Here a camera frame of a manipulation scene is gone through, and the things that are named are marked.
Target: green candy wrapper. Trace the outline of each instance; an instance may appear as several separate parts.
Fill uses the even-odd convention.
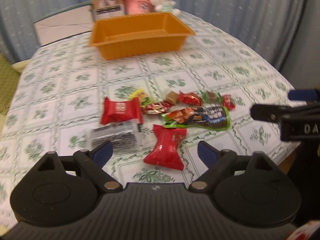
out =
[[[165,128],[199,127],[222,131],[230,126],[229,112],[223,106],[186,107],[161,116],[166,121]]]

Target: white tablecloth with green pattern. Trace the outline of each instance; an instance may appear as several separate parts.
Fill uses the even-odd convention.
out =
[[[187,13],[180,19],[196,36],[181,50],[105,61],[87,46],[91,33],[80,34],[40,48],[23,74],[7,115],[0,140],[0,223],[15,223],[10,193],[26,172],[47,151],[71,155],[89,148],[86,132],[97,128],[103,99],[126,100],[137,88],[156,99],[168,89],[179,92],[214,90],[231,94],[236,110],[231,126],[215,132],[189,128],[178,152],[183,171],[143,163],[155,144],[158,116],[144,116],[143,147],[115,153],[104,169],[122,184],[126,182],[184,182],[190,184],[206,171],[197,156],[197,143],[205,140],[217,149],[229,148],[241,155],[264,151],[280,163],[295,147],[279,140],[277,125],[253,121],[253,103],[289,104],[292,86],[268,62],[220,29]]]

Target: box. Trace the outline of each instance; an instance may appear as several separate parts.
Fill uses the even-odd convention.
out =
[[[91,0],[95,20],[124,15],[123,0]]]

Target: red snack package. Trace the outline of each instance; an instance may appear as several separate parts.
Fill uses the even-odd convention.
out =
[[[143,161],[147,164],[182,171],[184,165],[178,155],[177,148],[180,141],[187,135],[187,129],[168,129],[154,124],[153,132],[157,138],[156,145]]]
[[[229,111],[236,109],[234,103],[231,102],[231,95],[224,95],[222,96],[222,103],[224,107],[226,107]]]
[[[178,100],[191,106],[201,106],[201,98],[193,92],[184,94],[180,91]]]
[[[125,122],[131,119],[138,119],[138,123],[143,123],[138,98],[122,102],[110,101],[107,97],[104,99],[104,112],[100,121],[101,124]]]
[[[166,113],[171,106],[173,105],[162,101],[143,106],[141,107],[141,111],[143,114],[161,114]]]

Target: curtain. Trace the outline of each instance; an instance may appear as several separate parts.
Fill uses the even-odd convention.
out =
[[[0,51],[11,63],[29,59],[39,47],[33,23],[89,0],[0,0]]]
[[[236,37],[280,68],[299,23],[304,0],[174,0]]]

